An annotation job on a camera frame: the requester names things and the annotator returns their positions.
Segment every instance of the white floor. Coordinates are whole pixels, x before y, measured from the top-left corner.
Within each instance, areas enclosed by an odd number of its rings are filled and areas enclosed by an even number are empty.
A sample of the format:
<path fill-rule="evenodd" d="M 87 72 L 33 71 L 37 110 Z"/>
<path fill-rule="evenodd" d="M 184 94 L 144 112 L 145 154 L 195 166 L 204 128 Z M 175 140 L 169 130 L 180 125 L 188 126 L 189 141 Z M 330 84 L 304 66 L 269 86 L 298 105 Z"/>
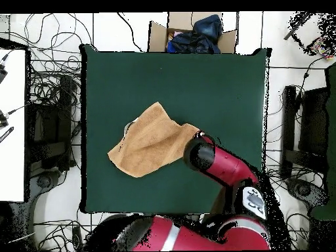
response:
<path fill-rule="evenodd" d="M 239 13 L 239 43 L 236 52 L 239 54 L 251 54 L 255 49 L 260 47 L 272 48 L 272 57 L 270 59 L 270 75 L 269 75 L 269 113 L 276 112 L 281 108 L 280 94 L 282 93 L 286 85 L 301 85 L 303 75 L 308 65 L 317 56 L 308 56 L 303 53 L 298 44 L 294 42 L 292 38 L 287 41 L 284 40 L 285 35 L 288 33 L 289 17 L 294 12 L 240 12 Z M 26 29 L 29 32 L 30 41 L 37 42 L 40 35 L 41 25 L 43 23 L 43 31 L 41 39 L 35 44 L 39 48 L 48 48 L 51 46 L 51 39 L 58 31 L 58 23 L 55 17 L 48 16 L 44 21 L 43 17 L 46 14 L 36 14 L 28 23 Z M 28 19 L 28 14 L 13 14 L 10 16 L 10 39 L 23 43 L 24 41 L 17 38 L 14 33 L 20 34 L 25 37 L 25 22 Z M 74 32 L 75 19 L 69 14 L 55 14 L 59 21 L 58 32 Z M 80 54 L 78 46 L 81 42 L 92 43 L 99 51 L 138 51 L 133 45 L 131 31 L 129 27 L 118 17 L 116 13 L 98 13 L 98 14 L 76 14 L 77 18 L 83 23 L 77 22 L 76 34 L 66 40 L 59 47 L 55 48 L 54 59 L 67 61 L 70 56 L 73 59 L 80 60 Z M 150 20 L 153 20 L 163 26 L 167 25 L 167 13 L 125 13 L 126 19 L 128 19 L 130 25 L 134 31 L 135 43 L 144 51 L 147 50 L 148 43 L 148 24 Z M 223 18 L 224 30 L 233 30 L 236 27 L 236 13 L 224 12 Z M 0 32 L 6 32 L 7 26 L 0 23 Z M 318 30 L 316 28 L 316 20 L 310 19 L 303 27 L 297 32 L 298 37 L 306 45 L 312 42 L 313 39 L 318 37 Z M 64 33 L 57 39 L 56 45 L 61 43 L 69 36 L 68 33 Z M 8 34 L 0 33 L 0 37 L 8 39 Z M 32 55 L 33 66 L 37 71 L 44 70 L 42 63 L 35 60 L 50 60 L 51 51 L 37 52 L 38 57 Z M 324 70 L 334 61 L 326 62 L 325 60 L 317 61 L 309 72 L 304 89 L 315 89 L 319 87 L 325 87 L 326 79 L 324 76 Z M 69 64 L 76 65 L 76 62 L 70 62 Z M 271 115 L 268 118 L 268 130 L 280 125 L 282 122 L 282 113 Z M 268 134 L 268 141 L 274 141 L 279 139 L 281 129 L 276 129 Z M 269 143 L 268 150 L 280 150 L 280 140 L 277 142 Z M 80 144 L 80 135 L 74 140 L 74 144 Z M 73 152 L 75 160 L 79 167 L 81 167 L 81 152 L 80 146 L 73 146 Z M 267 155 L 272 159 L 279 161 L 279 152 L 268 152 Z M 268 165 L 276 165 L 270 158 L 267 159 Z M 292 198 L 285 189 L 274 184 L 277 188 L 276 192 L 281 203 L 281 210 L 286 218 L 292 213 L 306 214 L 305 206 L 302 202 Z M 64 184 L 53 189 L 47 194 L 44 194 L 39 198 L 36 205 L 34 223 L 47 222 L 47 221 L 59 221 L 62 224 L 69 223 L 66 220 L 75 220 L 76 212 L 78 209 L 79 201 L 81 199 L 81 174 L 77 167 L 72 168 L 68 172 L 67 179 Z M 86 215 L 81 212 L 78 214 L 79 222 L 87 226 L 87 230 L 94 228 L 101 219 L 105 219 L 108 213 L 102 216 L 102 213 L 96 213 L 92 215 Z M 293 217 L 290 219 L 289 224 L 298 230 L 300 227 L 308 228 L 307 221 L 300 217 Z M 49 225 L 37 225 L 36 226 L 36 240 L 41 241 L 45 236 L 51 232 L 55 226 Z M 48 241 L 46 247 L 53 248 L 55 243 Z"/>

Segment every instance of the wire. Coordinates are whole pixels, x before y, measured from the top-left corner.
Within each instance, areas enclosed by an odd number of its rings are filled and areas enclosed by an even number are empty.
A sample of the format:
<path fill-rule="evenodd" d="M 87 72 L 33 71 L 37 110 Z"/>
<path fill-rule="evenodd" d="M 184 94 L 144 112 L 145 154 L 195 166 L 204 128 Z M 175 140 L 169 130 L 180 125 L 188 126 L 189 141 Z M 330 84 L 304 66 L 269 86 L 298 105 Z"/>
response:
<path fill-rule="evenodd" d="M 99 223 L 98 225 L 102 222 L 102 216 L 100 217 Z"/>
<path fill-rule="evenodd" d="M 12 49 L 12 50 L 10 50 L 1 60 L 0 60 L 0 63 L 1 62 L 4 62 L 7 58 L 8 58 L 8 55 L 12 52 L 12 51 L 14 51 L 15 49 Z"/>
<path fill-rule="evenodd" d="M 134 33 L 133 33 L 133 29 L 132 29 L 131 25 L 129 25 L 129 23 L 126 21 L 126 19 L 124 19 L 124 17 L 122 17 L 122 16 L 120 15 L 119 12 L 117 12 L 117 15 L 118 15 L 124 22 L 126 22 L 126 24 L 129 26 L 129 29 L 131 29 L 133 45 L 135 45 L 135 46 L 138 48 L 138 50 L 139 50 L 140 52 L 143 52 L 142 49 L 141 49 L 141 48 L 134 42 Z"/>
<path fill-rule="evenodd" d="M 292 214 L 289 215 L 289 216 L 287 217 L 287 219 L 286 219 L 286 227 L 290 226 L 290 228 L 291 228 L 291 229 L 289 230 L 289 232 L 294 232 L 295 235 L 296 235 L 296 238 L 295 238 L 295 239 L 293 239 L 293 238 L 291 237 L 291 244 L 292 244 L 292 246 L 294 247 L 294 249 L 299 250 L 299 248 L 295 245 L 295 243 L 298 244 L 298 240 L 299 240 L 297 236 L 300 236 L 303 240 L 305 240 L 305 241 L 307 242 L 307 241 L 308 241 L 308 234 L 309 234 L 309 231 L 303 229 L 302 227 L 300 227 L 299 230 L 294 230 L 294 228 L 293 228 L 291 225 L 288 224 L 290 218 L 291 218 L 291 217 L 294 217 L 295 215 L 304 217 L 308 222 L 310 222 L 310 219 L 309 219 L 309 217 L 307 217 L 306 215 L 304 215 L 304 214 L 302 214 L 302 213 L 292 213 Z"/>
<path fill-rule="evenodd" d="M 31 234 L 29 234 L 29 235 L 27 235 L 27 236 L 23 236 L 23 237 L 21 237 L 21 238 L 18 238 L 18 239 L 16 239 L 16 240 L 9 241 L 8 243 L 17 242 L 17 241 L 20 241 L 20 240 L 26 239 L 26 238 L 28 238 L 28 237 L 30 237 L 30 236 L 32 236 L 32 235 L 34 235 L 34 234 L 36 234 L 36 232 L 34 232 L 34 233 L 31 233 Z"/>
<path fill-rule="evenodd" d="M 192 12 L 192 15 L 190 17 L 190 24 L 192 25 L 192 16 L 194 15 L 194 12 Z"/>

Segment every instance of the floor tile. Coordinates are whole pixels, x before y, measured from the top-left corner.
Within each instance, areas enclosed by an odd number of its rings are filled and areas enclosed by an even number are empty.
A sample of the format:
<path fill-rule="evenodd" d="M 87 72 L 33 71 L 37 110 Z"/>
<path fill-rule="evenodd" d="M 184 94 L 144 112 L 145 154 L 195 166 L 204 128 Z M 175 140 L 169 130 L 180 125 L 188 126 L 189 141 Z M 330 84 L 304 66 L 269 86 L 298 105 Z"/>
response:
<path fill-rule="evenodd" d="M 285 221 L 292 213 L 301 213 L 303 215 L 307 214 L 307 210 L 304 203 L 290 196 L 287 190 L 283 188 L 278 188 L 276 192 L 280 197 L 280 209 L 282 210 Z M 288 220 L 288 229 L 298 231 L 300 230 L 300 228 L 308 230 L 309 222 L 304 217 L 298 215 L 292 216 Z M 292 238 L 295 238 L 295 233 L 290 233 L 290 236 Z M 306 248 L 306 241 L 302 239 L 299 240 L 299 248 L 300 249 Z"/>
<path fill-rule="evenodd" d="M 232 31 L 236 29 L 237 23 L 236 12 L 223 12 L 222 13 L 222 28 L 224 32 Z"/>
<path fill-rule="evenodd" d="M 14 14 L 10 17 L 10 30 L 14 41 L 24 43 L 25 38 L 38 48 L 48 49 L 53 46 L 54 51 L 34 51 L 32 59 L 67 60 L 71 56 L 80 58 L 79 45 L 92 43 L 93 14 L 54 14 L 43 19 L 48 14 Z"/>
<path fill-rule="evenodd" d="M 59 183 L 64 180 L 65 174 L 60 177 Z M 42 194 L 36 203 L 34 223 L 46 221 L 61 221 L 77 219 L 77 210 L 81 201 L 81 171 L 72 167 L 63 184 Z M 78 221 L 81 224 L 91 223 L 90 214 L 78 211 Z"/>
<path fill-rule="evenodd" d="M 0 14 L 0 38 L 8 39 L 9 35 L 7 32 L 9 32 L 9 16 Z"/>
<path fill-rule="evenodd" d="M 303 52 L 299 44 L 290 37 L 287 41 L 284 37 L 290 31 L 289 19 L 295 12 L 264 12 L 262 29 L 262 47 L 272 48 L 270 66 L 307 68 L 309 64 L 320 56 L 309 56 Z M 317 28 L 317 16 L 313 16 L 295 33 L 304 45 L 309 45 L 320 36 Z M 326 68 L 335 60 L 319 60 L 312 65 L 313 68 Z"/>
<path fill-rule="evenodd" d="M 146 52 L 150 21 L 167 26 L 167 12 L 125 12 L 121 13 L 131 25 L 134 41 Z M 135 51 L 140 52 L 132 42 L 130 27 L 116 12 L 94 14 L 94 46 L 98 51 Z"/>
<path fill-rule="evenodd" d="M 261 47 L 262 12 L 239 12 L 239 32 L 236 53 L 252 54 Z"/>
<path fill-rule="evenodd" d="M 51 235 L 48 236 L 48 238 L 50 238 L 54 233 L 54 236 L 63 236 L 65 235 L 66 240 L 72 240 L 72 226 L 66 226 L 67 223 L 63 222 L 62 226 L 57 226 L 56 224 L 54 225 L 37 225 L 34 226 L 34 231 L 35 231 L 35 242 L 37 244 L 37 246 L 42 246 L 43 243 L 41 243 L 47 236 L 48 234 L 52 233 Z M 88 231 L 86 231 L 88 229 L 88 227 L 85 227 L 85 230 L 83 228 L 81 228 L 81 237 L 83 240 L 83 243 L 85 243 L 85 237 L 88 234 Z M 55 239 L 50 239 L 47 240 L 44 245 L 43 245 L 43 249 L 46 250 L 50 250 L 55 248 L 55 250 L 52 250 L 53 252 L 59 252 L 59 248 L 57 246 L 57 243 L 55 242 L 55 240 L 58 242 L 60 247 L 64 246 L 64 240 L 62 238 L 59 237 L 55 237 Z M 72 243 L 67 243 L 67 248 L 69 252 L 74 252 L 74 246 Z M 62 248 L 62 252 L 66 252 L 66 249 L 63 247 Z"/>

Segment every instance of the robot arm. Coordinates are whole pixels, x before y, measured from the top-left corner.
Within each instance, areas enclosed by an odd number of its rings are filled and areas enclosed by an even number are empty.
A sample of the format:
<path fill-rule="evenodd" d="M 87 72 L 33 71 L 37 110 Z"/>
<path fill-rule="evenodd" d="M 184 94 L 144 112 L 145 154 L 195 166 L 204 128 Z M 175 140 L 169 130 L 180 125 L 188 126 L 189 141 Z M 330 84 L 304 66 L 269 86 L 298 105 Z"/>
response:
<path fill-rule="evenodd" d="M 117 232 L 110 251 L 224 251 L 269 250 L 270 235 L 265 228 L 267 208 L 254 171 L 240 158 L 217 146 L 210 136 L 199 132 L 187 144 L 185 163 L 226 186 L 225 212 L 203 227 L 187 225 L 171 217 L 138 216 Z M 111 228 L 91 238 L 111 243 Z"/>

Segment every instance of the green tabletop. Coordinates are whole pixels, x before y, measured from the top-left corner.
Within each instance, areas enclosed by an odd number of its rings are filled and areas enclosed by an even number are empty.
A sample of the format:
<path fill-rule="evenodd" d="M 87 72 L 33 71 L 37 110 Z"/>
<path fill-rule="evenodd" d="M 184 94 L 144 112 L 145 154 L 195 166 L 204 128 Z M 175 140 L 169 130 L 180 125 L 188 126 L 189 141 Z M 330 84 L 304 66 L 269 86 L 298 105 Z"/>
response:
<path fill-rule="evenodd" d="M 328 172 L 326 175 L 326 186 L 330 196 L 325 206 L 313 208 L 311 215 L 319 221 L 336 221 L 336 66 L 330 66 L 325 71 L 327 87 L 330 96 L 327 100 L 326 109 L 329 118 L 327 132 L 327 162 Z"/>
<path fill-rule="evenodd" d="M 84 50 L 86 212 L 210 212 L 221 186 L 181 159 L 142 178 L 108 159 L 125 125 L 155 102 L 261 169 L 267 49 L 249 56 Z"/>

